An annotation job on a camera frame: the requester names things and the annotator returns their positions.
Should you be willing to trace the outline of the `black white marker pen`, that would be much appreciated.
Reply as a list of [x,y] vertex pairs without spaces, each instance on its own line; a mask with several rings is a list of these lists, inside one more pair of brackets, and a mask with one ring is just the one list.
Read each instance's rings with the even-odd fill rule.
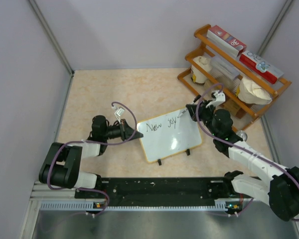
[[[189,103],[190,105],[195,104],[199,99],[201,98],[201,95],[197,95],[194,100]],[[185,107],[185,109],[183,111],[180,112],[180,114],[178,115],[178,118],[180,118],[183,114],[185,114],[187,112],[188,108]]]

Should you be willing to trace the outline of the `white board yellow frame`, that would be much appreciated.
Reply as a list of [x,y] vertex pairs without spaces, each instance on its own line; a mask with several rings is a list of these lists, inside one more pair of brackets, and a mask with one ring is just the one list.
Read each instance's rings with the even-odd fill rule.
[[183,109],[177,109],[138,122],[137,131],[144,135],[140,142],[148,163],[191,150],[203,143],[197,122],[191,119],[188,111],[178,118],[181,111]]

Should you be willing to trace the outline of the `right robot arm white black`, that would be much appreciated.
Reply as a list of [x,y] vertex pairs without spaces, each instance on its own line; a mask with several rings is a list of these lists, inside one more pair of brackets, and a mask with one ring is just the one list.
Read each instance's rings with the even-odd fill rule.
[[232,129],[230,113],[217,110],[212,103],[187,104],[186,109],[192,120],[213,138],[220,153],[245,165],[257,176],[253,178],[238,171],[227,173],[228,181],[222,185],[224,194],[248,195],[268,205],[281,220],[299,222],[299,168],[287,168],[255,151]]

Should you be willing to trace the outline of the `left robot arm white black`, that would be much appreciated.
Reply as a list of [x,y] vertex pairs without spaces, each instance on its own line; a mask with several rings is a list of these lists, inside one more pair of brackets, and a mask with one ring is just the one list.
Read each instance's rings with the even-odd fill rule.
[[92,119],[92,130],[87,140],[76,141],[68,145],[52,143],[39,172],[39,181],[60,188],[86,188],[91,197],[99,197],[103,185],[97,182],[98,175],[80,172],[81,160],[104,154],[109,139],[120,138],[134,140],[144,135],[131,128],[125,119],[117,120],[113,125],[105,116],[98,115]]

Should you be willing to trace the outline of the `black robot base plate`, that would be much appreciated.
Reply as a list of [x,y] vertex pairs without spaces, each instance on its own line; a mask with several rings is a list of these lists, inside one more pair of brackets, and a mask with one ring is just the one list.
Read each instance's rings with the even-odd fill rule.
[[112,207],[213,206],[217,199],[240,200],[223,177],[102,178],[97,189],[108,194]]

